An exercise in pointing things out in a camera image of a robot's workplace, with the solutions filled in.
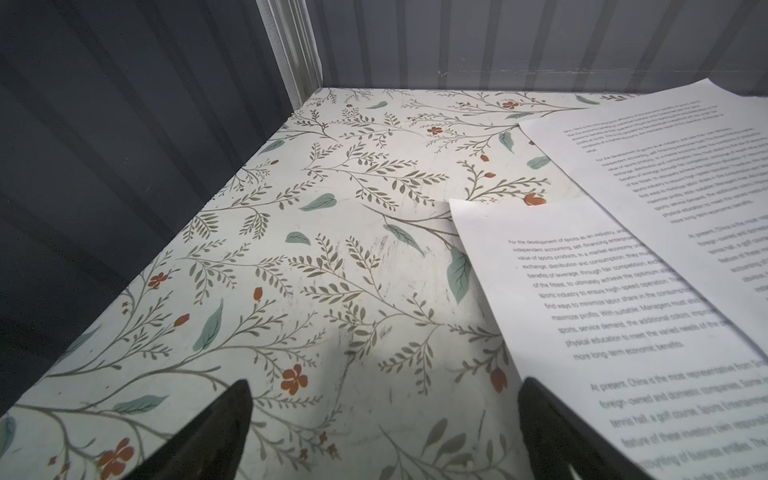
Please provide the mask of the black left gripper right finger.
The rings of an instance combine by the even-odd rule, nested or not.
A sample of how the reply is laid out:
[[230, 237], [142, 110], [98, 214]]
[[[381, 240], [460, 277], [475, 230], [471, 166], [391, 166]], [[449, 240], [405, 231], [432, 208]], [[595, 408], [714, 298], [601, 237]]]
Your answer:
[[650, 477], [537, 379], [523, 381], [517, 405], [523, 442], [536, 479]]

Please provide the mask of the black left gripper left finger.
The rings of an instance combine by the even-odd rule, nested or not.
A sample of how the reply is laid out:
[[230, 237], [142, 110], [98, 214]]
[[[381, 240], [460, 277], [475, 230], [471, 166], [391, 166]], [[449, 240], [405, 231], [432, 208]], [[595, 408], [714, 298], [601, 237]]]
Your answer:
[[248, 382], [236, 381], [126, 477], [233, 479], [243, 456], [252, 410]]

